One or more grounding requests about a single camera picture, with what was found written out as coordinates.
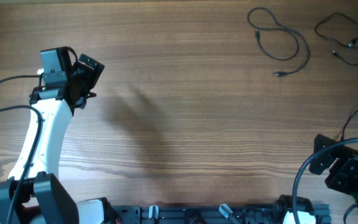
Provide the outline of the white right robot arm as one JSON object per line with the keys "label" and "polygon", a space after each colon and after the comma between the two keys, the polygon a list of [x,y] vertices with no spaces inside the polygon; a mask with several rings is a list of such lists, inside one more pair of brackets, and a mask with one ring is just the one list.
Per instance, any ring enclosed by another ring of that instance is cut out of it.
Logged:
{"label": "white right robot arm", "polygon": [[298,187],[306,169],[316,175],[328,169],[329,175],[324,181],[326,186],[352,196],[354,207],[358,209],[358,151],[347,146],[352,143],[358,143],[358,138],[335,141],[322,134],[315,137],[313,153],[302,163],[293,183],[290,205],[295,223],[300,222]]}

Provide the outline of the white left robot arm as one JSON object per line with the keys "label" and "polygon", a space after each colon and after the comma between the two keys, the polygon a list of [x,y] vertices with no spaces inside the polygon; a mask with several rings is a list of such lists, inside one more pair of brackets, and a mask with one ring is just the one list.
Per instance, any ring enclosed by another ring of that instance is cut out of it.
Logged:
{"label": "white left robot arm", "polygon": [[30,124],[20,156],[0,182],[0,223],[121,223],[107,198],[75,202],[58,179],[67,127],[83,109],[104,65],[71,47],[40,52],[43,67],[35,75],[25,109]]}

